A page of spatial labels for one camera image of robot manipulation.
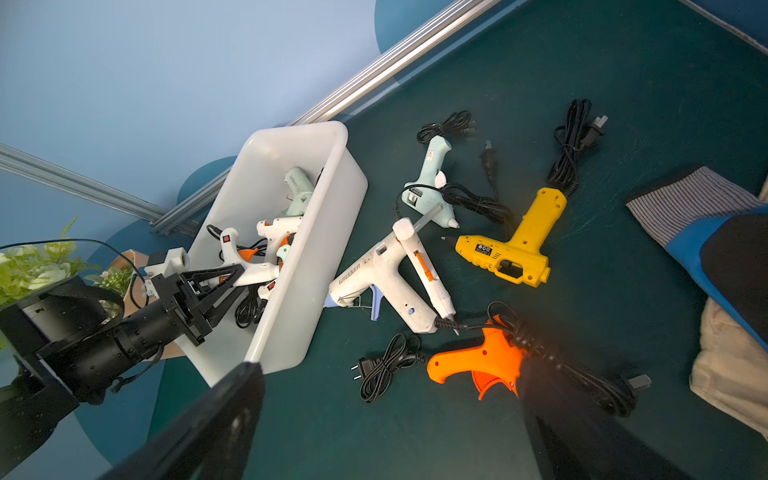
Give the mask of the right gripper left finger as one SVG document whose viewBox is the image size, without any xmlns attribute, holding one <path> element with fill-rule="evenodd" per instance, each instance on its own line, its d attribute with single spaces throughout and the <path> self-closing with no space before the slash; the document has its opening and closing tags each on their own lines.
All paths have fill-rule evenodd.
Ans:
<svg viewBox="0 0 768 480">
<path fill-rule="evenodd" d="M 265 396 L 261 365 L 243 362 L 104 479 L 241 479 Z"/>
</svg>

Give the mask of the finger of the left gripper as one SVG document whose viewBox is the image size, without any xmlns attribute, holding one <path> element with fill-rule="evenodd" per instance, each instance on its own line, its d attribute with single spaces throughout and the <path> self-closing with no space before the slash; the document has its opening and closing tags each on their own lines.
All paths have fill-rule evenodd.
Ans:
<svg viewBox="0 0 768 480">
<path fill-rule="evenodd" d="M 195 327 L 216 327 L 244 291 L 234 283 L 242 274 L 239 266 L 195 270 L 179 275 L 184 308 Z"/>
</svg>

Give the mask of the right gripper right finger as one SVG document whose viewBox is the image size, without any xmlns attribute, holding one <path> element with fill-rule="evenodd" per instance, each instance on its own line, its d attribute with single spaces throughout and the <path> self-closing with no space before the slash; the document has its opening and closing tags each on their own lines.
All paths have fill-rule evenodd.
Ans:
<svg viewBox="0 0 768 480">
<path fill-rule="evenodd" d="M 521 366 L 517 393 L 543 479 L 688 479 L 539 360 Z"/>
</svg>

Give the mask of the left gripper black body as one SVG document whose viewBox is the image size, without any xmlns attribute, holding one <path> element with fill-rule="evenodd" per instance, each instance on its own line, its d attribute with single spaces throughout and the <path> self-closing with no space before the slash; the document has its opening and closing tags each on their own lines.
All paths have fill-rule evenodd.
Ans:
<svg viewBox="0 0 768 480">
<path fill-rule="evenodd" d="M 201 345 L 219 322 L 215 305 L 219 299 L 218 287 L 208 285 L 214 277 L 214 272 L 183 272 L 152 278 L 153 288 L 172 324 L 177 325 L 194 346 Z"/>
</svg>

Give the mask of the white glue gun red switch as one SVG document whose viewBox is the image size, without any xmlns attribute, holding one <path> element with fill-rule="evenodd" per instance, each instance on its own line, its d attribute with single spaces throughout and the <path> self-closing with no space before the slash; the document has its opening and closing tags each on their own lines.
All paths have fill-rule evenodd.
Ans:
<svg viewBox="0 0 768 480">
<path fill-rule="evenodd" d="M 220 248 L 224 266 L 239 266 L 243 272 L 235 281 L 234 286 L 249 286 L 261 284 L 276 279 L 280 268 L 273 263 L 250 263 L 242 258 L 237 249 L 239 234 L 234 228 L 226 228 L 220 235 Z"/>
</svg>

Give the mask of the small white orange-trigger glue gun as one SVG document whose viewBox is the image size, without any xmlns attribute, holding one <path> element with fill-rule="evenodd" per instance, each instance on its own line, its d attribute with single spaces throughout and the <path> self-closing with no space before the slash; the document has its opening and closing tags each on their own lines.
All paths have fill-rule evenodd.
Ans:
<svg viewBox="0 0 768 480">
<path fill-rule="evenodd" d="M 277 262 L 279 248 L 287 242 L 290 235 L 295 234 L 302 221 L 302 216 L 276 218 L 272 222 L 262 220 L 257 224 L 257 233 L 267 239 L 264 261 Z"/>
</svg>

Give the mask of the large mint green glue gun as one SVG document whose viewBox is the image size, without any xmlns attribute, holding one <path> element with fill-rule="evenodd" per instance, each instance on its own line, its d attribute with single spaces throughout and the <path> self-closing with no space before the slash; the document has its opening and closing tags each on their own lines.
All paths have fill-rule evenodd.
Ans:
<svg viewBox="0 0 768 480">
<path fill-rule="evenodd" d="M 283 211 L 283 215 L 286 217 L 304 215 L 314 192 L 313 184 L 305 172 L 298 167 L 293 167 L 286 172 L 284 183 L 291 192 L 291 203 Z"/>
</svg>

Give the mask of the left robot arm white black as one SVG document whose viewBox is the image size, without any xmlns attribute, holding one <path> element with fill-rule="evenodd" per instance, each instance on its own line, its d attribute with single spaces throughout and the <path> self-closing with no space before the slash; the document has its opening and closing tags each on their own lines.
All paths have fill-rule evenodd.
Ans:
<svg viewBox="0 0 768 480">
<path fill-rule="evenodd" d="M 181 336 L 199 345 L 243 292 L 244 268 L 231 265 L 158 276 L 159 300 L 109 319 L 116 293 L 71 277 L 1 311 L 1 336 L 19 371 L 1 389 L 1 473 L 40 448 L 82 404 L 133 382 L 135 365 L 159 361 Z"/>
</svg>

